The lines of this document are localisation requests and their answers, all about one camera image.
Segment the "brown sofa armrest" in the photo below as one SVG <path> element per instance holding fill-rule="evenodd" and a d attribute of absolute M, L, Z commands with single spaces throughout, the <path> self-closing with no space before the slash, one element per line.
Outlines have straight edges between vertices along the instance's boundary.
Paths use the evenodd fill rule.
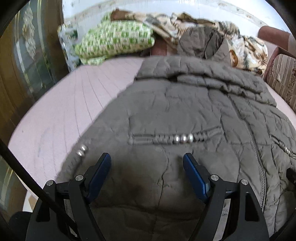
<path fill-rule="evenodd" d="M 259 29 L 258 38 L 273 43 L 284 50 L 288 50 L 290 33 L 283 30 L 263 26 Z"/>
<path fill-rule="evenodd" d="M 294 55 L 290 54 L 288 51 L 286 51 L 283 48 L 280 48 L 280 47 L 277 46 L 274 49 L 273 53 L 268 53 L 268 63 L 267 63 L 267 66 L 266 66 L 266 71 L 265 71 L 264 76 L 263 76 L 263 80 L 265 82 L 267 81 L 267 76 L 268 76 L 269 72 L 271 71 L 272 63 L 273 63 L 274 59 L 279 54 L 284 54 L 284 55 L 290 56 L 292 58 L 296 58 Z"/>

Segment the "blue gripper pad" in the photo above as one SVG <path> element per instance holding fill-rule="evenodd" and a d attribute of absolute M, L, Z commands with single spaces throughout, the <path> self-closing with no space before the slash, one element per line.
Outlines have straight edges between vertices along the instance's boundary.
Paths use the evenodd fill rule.
<path fill-rule="evenodd" d="M 95 200 L 100 190 L 103 186 L 103 183 L 107 177 L 107 174 L 111 167 L 111 157 L 108 153 L 103 153 L 99 158 L 97 164 L 92 166 L 92 170 L 90 170 L 89 174 L 93 176 L 90 180 L 89 184 L 86 184 L 86 188 L 88 189 L 88 194 L 86 196 L 86 200 L 91 203 Z"/>
<path fill-rule="evenodd" d="M 209 198 L 208 192 L 210 190 L 210 174 L 207 169 L 199 165 L 191 153 L 186 153 L 183 156 L 183 168 L 197 198 L 206 202 Z"/>

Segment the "metal screw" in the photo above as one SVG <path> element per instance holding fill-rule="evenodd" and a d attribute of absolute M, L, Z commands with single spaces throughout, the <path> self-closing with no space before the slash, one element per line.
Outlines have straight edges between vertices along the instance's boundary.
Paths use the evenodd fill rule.
<path fill-rule="evenodd" d="M 249 182 L 246 179 L 242 179 L 241 180 L 242 184 L 244 184 L 245 186 L 249 184 Z"/>
<path fill-rule="evenodd" d="M 217 175 L 212 175 L 212 176 L 211 176 L 211 179 L 212 179 L 213 181 L 218 181 L 218 180 L 219 180 L 219 177 L 218 177 Z"/>
<path fill-rule="evenodd" d="M 49 181 L 47 181 L 46 185 L 51 186 L 53 183 L 54 183 L 53 180 L 49 180 Z"/>
<path fill-rule="evenodd" d="M 78 175 L 75 177 L 75 180 L 76 181 L 81 181 L 83 179 L 83 176 L 82 175 Z"/>

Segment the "silver bead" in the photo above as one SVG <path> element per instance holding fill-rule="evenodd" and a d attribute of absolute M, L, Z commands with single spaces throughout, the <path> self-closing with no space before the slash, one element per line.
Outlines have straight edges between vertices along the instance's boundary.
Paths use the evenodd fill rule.
<path fill-rule="evenodd" d="M 181 143 L 186 143 L 187 142 L 187 136 L 185 134 L 181 135 L 180 142 Z"/>
<path fill-rule="evenodd" d="M 192 142 L 194 142 L 194 136 L 193 136 L 193 134 L 189 134 L 188 136 L 187 136 L 187 142 L 188 143 L 192 143 Z"/>
<path fill-rule="evenodd" d="M 80 146 L 80 149 L 83 150 L 85 153 L 89 150 L 88 147 L 84 144 Z"/>
<path fill-rule="evenodd" d="M 180 136 L 179 135 L 175 135 L 174 136 L 174 144 L 179 144 L 180 143 Z"/>
<path fill-rule="evenodd" d="M 85 157 L 85 153 L 83 150 L 78 150 L 77 152 L 77 155 L 80 156 L 80 157 Z"/>

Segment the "green patterned cloth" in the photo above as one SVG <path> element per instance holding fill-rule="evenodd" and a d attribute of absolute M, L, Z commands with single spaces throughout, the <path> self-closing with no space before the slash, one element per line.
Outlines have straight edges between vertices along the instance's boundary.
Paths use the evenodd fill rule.
<path fill-rule="evenodd" d="M 137 21 L 113 21 L 105 15 L 97 28 L 91 29 L 75 46 L 83 64 L 100 64 L 118 54 L 138 52 L 154 45 L 152 30 Z"/>

